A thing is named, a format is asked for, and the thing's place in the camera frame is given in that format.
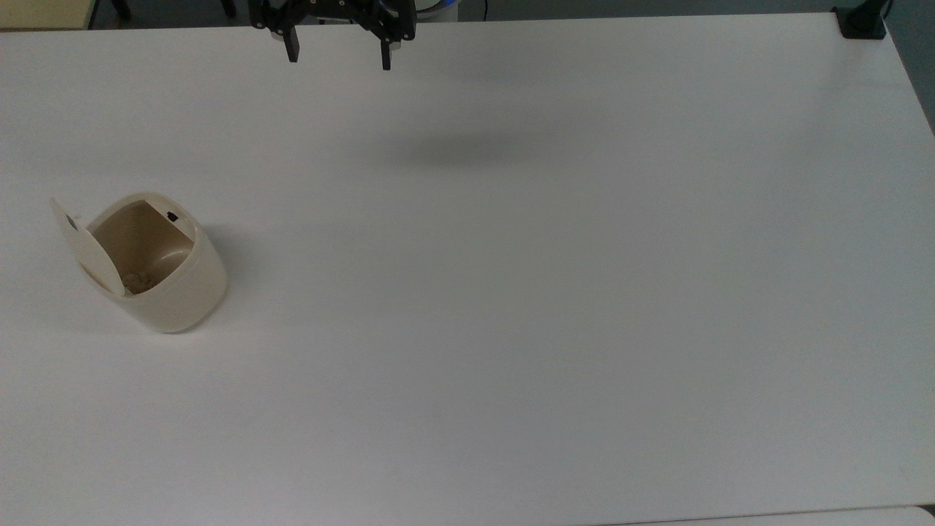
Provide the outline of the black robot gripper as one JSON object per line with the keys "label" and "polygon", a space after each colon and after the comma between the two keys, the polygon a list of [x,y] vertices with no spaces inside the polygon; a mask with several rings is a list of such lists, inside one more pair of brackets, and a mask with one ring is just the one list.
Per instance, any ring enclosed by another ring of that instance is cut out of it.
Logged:
{"label": "black robot gripper", "polygon": [[300,53],[295,26],[308,17],[351,21],[381,40],[383,71],[392,68],[394,41],[414,39],[417,26],[413,1],[250,1],[248,17],[253,27],[283,37],[291,63]]}

